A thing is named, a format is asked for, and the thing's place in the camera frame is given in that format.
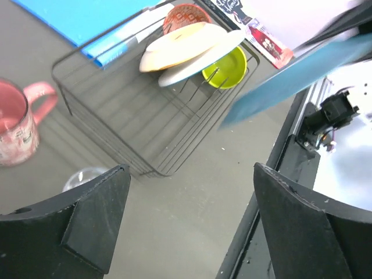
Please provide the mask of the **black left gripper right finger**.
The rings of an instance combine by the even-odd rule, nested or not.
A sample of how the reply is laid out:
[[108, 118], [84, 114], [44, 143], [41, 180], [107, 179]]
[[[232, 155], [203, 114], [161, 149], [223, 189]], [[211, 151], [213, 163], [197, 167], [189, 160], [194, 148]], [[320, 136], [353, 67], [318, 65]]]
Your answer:
[[371, 278], [371, 212], [296, 184], [295, 278]]

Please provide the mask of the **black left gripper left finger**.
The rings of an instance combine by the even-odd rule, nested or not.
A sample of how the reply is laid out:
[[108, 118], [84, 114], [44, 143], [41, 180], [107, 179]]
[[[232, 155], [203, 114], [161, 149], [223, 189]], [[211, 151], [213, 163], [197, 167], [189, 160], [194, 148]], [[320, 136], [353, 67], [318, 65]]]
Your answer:
[[1, 215], [1, 278], [103, 278], [130, 188], [127, 165]]

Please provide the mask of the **black wire dish rack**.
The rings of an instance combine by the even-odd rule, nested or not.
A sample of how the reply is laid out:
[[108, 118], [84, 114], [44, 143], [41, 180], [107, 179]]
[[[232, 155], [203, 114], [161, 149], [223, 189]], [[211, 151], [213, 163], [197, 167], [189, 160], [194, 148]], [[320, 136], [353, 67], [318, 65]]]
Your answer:
[[211, 131], [235, 97], [251, 81], [258, 55], [246, 55], [242, 81], [212, 87], [195, 73], [160, 87], [160, 72], [141, 73], [140, 58], [163, 31], [144, 8], [65, 54], [52, 65], [52, 78], [82, 131], [117, 163], [135, 174], [173, 175]]

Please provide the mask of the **lime green bowl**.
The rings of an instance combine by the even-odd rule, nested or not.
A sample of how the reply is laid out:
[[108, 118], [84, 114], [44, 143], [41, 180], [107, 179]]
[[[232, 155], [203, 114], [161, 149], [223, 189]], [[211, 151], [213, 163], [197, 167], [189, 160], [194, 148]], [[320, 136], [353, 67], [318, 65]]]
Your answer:
[[223, 90], [233, 88], [244, 78], [247, 71], [245, 52], [240, 46], [202, 70], [209, 85]]

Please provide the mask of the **teal scalloped plate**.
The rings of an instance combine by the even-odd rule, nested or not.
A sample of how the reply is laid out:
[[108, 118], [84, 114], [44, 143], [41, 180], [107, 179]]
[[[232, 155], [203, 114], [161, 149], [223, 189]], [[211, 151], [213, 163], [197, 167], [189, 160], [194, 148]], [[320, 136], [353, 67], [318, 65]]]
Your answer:
[[220, 127], [245, 121], [304, 90], [337, 67], [354, 62], [371, 51], [371, 34], [333, 40], [293, 60], [278, 73], [233, 103]]

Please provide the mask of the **white watermelon plate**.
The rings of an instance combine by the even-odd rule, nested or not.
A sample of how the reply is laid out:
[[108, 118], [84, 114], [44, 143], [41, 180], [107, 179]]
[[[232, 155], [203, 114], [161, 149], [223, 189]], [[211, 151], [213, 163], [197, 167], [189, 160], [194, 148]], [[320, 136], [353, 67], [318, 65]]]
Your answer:
[[233, 30], [223, 35], [216, 45], [206, 52], [167, 69], [158, 79], [160, 87], [167, 87], [202, 71], [214, 62], [230, 53], [245, 39], [242, 30]]

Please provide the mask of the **peach bird plate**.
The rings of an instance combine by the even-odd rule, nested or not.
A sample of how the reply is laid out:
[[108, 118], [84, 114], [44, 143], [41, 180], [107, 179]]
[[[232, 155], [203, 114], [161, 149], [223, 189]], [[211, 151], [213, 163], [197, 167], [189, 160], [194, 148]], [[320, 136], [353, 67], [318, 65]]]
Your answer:
[[226, 34], [224, 28], [207, 22], [176, 29], [147, 46], [139, 71], [158, 71], [189, 61], [216, 45]]

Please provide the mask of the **red patterned small bowl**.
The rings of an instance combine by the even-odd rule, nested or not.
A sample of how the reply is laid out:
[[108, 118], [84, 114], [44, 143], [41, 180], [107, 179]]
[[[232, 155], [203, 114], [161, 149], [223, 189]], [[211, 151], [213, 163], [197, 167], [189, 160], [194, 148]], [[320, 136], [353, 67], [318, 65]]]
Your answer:
[[176, 29], [197, 23], [211, 23], [210, 16], [199, 6], [185, 3], [176, 5], [165, 17], [163, 22], [163, 34], [166, 35]]

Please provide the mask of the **clear plastic cup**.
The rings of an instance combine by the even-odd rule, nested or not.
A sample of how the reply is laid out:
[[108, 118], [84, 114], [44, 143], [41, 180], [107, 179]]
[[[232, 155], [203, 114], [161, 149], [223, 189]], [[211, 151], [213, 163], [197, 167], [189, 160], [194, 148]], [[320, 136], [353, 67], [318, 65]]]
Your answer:
[[86, 167], [81, 169], [67, 180], [62, 192], [69, 191], [79, 185], [85, 184], [108, 170], [109, 169], [104, 167]]

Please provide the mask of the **pink ghost mug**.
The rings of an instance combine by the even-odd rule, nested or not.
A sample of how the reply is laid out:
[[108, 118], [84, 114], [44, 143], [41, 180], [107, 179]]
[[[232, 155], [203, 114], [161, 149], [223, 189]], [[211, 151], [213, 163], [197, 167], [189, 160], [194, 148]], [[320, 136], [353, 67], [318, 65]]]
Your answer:
[[1, 166], [31, 158], [40, 144], [38, 125], [58, 102], [55, 89], [38, 82], [20, 88], [1, 79]]

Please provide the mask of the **red illustrated book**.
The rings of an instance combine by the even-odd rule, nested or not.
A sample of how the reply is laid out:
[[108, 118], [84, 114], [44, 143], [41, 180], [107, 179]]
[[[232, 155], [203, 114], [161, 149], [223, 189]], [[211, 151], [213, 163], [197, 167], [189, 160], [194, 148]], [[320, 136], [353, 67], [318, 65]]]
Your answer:
[[257, 19], [246, 25], [248, 41], [277, 69], [287, 65], [294, 53], [272, 36]]

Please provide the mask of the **blue folder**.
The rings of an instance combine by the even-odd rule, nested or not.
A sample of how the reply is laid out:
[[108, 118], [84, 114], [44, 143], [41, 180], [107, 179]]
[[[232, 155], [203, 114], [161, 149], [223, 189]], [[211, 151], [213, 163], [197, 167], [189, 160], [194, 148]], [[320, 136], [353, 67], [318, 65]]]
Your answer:
[[165, 1], [16, 1], [102, 67], [162, 26]]

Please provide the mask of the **Little Women book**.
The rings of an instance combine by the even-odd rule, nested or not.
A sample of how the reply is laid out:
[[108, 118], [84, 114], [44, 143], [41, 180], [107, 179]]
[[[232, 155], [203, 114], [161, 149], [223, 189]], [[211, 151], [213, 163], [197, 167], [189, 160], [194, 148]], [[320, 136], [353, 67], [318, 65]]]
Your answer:
[[239, 29], [240, 25], [246, 26], [252, 20], [252, 17], [243, 11], [240, 0], [204, 1], [204, 3], [233, 30]]

